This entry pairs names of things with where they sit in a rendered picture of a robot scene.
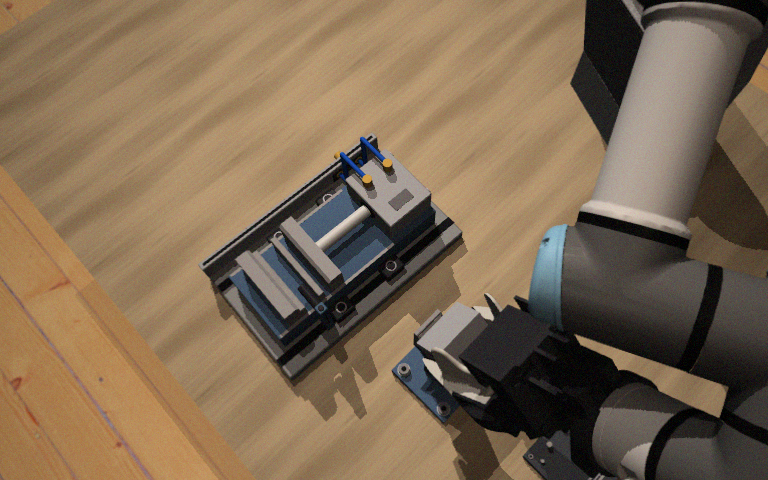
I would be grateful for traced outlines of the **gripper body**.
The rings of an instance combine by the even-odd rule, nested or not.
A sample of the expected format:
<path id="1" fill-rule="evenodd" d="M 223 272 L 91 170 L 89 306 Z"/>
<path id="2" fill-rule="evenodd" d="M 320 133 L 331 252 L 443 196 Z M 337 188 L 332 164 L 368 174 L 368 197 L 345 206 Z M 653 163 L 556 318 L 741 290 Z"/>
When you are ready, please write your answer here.
<path id="1" fill-rule="evenodd" d="M 580 345 L 574 334 L 532 318 L 528 300 L 517 295 L 514 299 L 521 310 L 507 305 L 458 357 L 479 384 L 499 391 L 492 388 L 508 417 L 524 424 L 521 431 L 530 440 L 550 440 L 556 431 L 567 433 L 571 424 L 579 458 L 601 475 L 615 477 L 593 454 L 600 406 L 625 385 L 657 386 L 618 370 L 611 358 Z"/>

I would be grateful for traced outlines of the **grey flat bar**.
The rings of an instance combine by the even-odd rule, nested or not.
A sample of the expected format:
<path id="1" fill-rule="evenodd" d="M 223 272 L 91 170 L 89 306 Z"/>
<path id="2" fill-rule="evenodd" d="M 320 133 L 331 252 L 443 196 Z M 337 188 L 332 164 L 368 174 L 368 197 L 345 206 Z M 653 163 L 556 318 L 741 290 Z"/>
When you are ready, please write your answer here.
<path id="1" fill-rule="evenodd" d="M 273 279 L 278 283 L 278 285 L 283 289 L 283 291 L 289 296 L 289 298 L 294 302 L 294 304 L 299 308 L 302 315 L 307 313 L 307 309 L 305 306 L 300 302 L 300 300 L 294 295 L 294 293 L 289 289 L 289 287 L 283 282 L 283 280 L 277 275 L 277 273 L 271 268 L 271 266 L 266 262 L 266 260 L 260 255 L 258 251 L 255 251 L 252 253 L 256 259 L 262 264 L 262 266 L 267 270 L 267 272 L 273 277 Z"/>
<path id="2" fill-rule="evenodd" d="M 273 237 L 271 243 L 276 250 L 283 256 L 283 258 L 289 263 L 289 265 L 296 271 L 296 273 L 302 278 L 302 280 L 309 286 L 309 288 L 315 293 L 315 295 L 323 300 L 326 296 L 322 289 L 315 283 L 315 281 L 308 275 L 308 273 L 302 268 L 302 266 L 295 260 L 295 258 L 288 252 L 288 250 L 281 244 L 281 242 Z"/>

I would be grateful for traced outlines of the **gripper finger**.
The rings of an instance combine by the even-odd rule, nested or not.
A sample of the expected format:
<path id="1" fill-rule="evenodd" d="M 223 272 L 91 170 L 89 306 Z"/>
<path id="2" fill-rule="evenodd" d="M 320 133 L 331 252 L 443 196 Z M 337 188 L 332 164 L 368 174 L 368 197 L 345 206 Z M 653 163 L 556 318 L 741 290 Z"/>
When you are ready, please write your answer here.
<path id="1" fill-rule="evenodd" d="M 483 316 L 487 324 L 489 325 L 491 321 L 503 310 L 502 307 L 498 304 L 498 302 L 489 294 L 484 294 L 485 299 L 489 305 L 488 307 L 480 307 L 480 306 L 473 306 L 472 309 L 480 312 L 480 314 Z M 491 310 L 492 311 L 491 311 Z"/>
<path id="2" fill-rule="evenodd" d="M 427 369 L 475 422 L 488 430 L 518 437 L 524 424 L 508 417 L 490 386 L 478 384 L 469 370 L 444 350 L 432 347 L 431 353 L 435 360 L 423 358 Z"/>

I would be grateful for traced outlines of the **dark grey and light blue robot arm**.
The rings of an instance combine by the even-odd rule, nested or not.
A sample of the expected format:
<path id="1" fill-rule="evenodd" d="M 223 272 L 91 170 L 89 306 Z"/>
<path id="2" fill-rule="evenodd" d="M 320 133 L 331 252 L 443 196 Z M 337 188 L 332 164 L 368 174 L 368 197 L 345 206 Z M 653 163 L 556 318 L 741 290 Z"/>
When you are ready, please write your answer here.
<path id="1" fill-rule="evenodd" d="M 686 257 L 687 223 L 768 0 L 637 1 L 644 35 L 591 200 L 574 226 L 545 233 L 528 310 L 728 387 L 719 418 L 643 383 L 614 390 L 592 437 L 603 469 L 620 480 L 768 480 L 768 270 Z"/>

